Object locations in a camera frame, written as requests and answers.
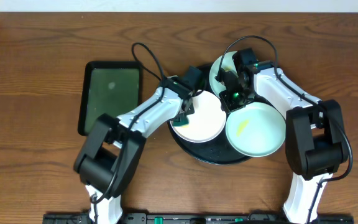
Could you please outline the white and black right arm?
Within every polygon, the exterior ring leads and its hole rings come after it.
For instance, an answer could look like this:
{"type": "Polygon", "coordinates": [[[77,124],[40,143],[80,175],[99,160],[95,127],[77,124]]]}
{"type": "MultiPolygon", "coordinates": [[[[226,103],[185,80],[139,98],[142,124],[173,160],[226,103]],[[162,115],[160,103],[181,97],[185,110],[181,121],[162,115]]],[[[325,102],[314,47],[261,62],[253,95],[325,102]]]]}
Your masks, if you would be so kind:
{"type": "Polygon", "coordinates": [[[326,183],[347,177],[353,166],[339,103],[309,95],[273,61],[222,64],[214,62],[209,84],[230,118],[262,107],[280,113],[285,139],[281,131],[273,130],[271,118],[264,119],[267,124],[258,130],[257,139],[275,147],[285,145],[293,178],[284,213],[292,223],[312,222],[318,217],[316,209],[326,183]]]}

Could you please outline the white pinkish plate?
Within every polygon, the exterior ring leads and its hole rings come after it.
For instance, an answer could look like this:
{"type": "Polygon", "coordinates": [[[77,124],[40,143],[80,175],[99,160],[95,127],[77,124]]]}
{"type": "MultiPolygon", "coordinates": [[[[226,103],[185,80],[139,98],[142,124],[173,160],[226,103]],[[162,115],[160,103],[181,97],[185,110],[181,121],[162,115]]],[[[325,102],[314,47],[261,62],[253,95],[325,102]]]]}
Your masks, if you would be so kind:
{"type": "Polygon", "coordinates": [[[188,123],[170,126],[180,138],[195,143],[207,142],[217,137],[226,124],[226,113],[221,109],[219,98],[208,91],[193,98],[195,112],[189,114],[188,123]]]}

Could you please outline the green and yellow sponge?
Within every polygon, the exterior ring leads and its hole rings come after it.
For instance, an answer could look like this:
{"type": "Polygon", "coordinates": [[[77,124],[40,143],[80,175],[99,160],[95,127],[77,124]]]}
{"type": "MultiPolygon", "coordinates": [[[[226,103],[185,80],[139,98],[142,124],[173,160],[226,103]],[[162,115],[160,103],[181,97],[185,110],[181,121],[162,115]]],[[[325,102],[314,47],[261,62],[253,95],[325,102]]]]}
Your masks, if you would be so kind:
{"type": "Polygon", "coordinates": [[[189,120],[186,116],[182,116],[182,117],[179,117],[177,119],[174,119],[173,122],[172,122],[172,125],[174,127],[179,127],[179,126],[185,126],[189,123],[189,120]]]}

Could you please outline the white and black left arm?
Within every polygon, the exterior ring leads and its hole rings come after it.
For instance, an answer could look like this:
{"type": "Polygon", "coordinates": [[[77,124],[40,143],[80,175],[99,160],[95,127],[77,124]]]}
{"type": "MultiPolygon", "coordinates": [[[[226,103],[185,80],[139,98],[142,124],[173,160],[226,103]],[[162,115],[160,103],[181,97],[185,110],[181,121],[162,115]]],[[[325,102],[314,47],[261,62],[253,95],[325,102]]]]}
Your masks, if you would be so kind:
{"type": "Polygon", "coordinates": [[[95,121],[73,166],[89,193],[92,223],[119,221],[121,195],[135,174],[147,138],[168,120],[185,116],[201,86],[201,78],[164,78],[137,108],[116,118],[103,114],[95,121]]]}

